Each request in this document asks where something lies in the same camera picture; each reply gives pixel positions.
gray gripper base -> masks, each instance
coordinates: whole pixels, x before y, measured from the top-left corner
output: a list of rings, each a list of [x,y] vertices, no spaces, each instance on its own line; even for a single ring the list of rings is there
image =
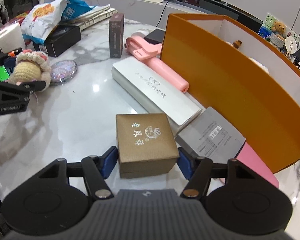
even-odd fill
[[[215,223],[197,200],[167,190],[120,190],[96,201],[74,227],[50,236],[25,236],[12,231],[5,240],[292,240],[284,231],[244,236]]]

black circular disc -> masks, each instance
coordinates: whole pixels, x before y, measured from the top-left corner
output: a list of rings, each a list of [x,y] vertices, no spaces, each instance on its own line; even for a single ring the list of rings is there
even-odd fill
[[[51,235],[71,228],[88,213],[87,197],[60,183],[25,183],[3,201],[1,212],[8,226],[25,235]]]
[[[285,229],[292,214],[289,198],[270,184],[246,181],[211,192],[205,201],[209,216],[224,228],[244,235]]]

barcode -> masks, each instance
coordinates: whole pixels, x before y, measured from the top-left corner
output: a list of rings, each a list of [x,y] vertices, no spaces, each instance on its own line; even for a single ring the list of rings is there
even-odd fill
[[[217,134],[221,131],[222,127],[220,125],[218,125],[215,129],[213,129],[213,131],[209,134],[209,137],[211,139],[215,138],[217,136]]]
[[[40,50],[40,51],[43,51],[44,53],[48,53],[47,47],[46,47],[46,46],[39,45],[39,50]]]

open orange box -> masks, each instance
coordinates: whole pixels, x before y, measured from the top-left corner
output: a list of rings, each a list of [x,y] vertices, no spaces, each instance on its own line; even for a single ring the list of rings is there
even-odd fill
[[[236,40],[240,50],[225,42]],[[161,60],[247,138],[272,172],[300,159],[300,71],[256,33],[227,16],[170,14]]]

glitter disc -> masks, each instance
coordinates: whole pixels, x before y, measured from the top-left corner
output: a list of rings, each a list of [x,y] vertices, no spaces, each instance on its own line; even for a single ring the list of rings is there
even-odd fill
[[[73,60],[62,60],[51,66],[51,85],[61,85],[69,82],[76,74],[78,67]]]

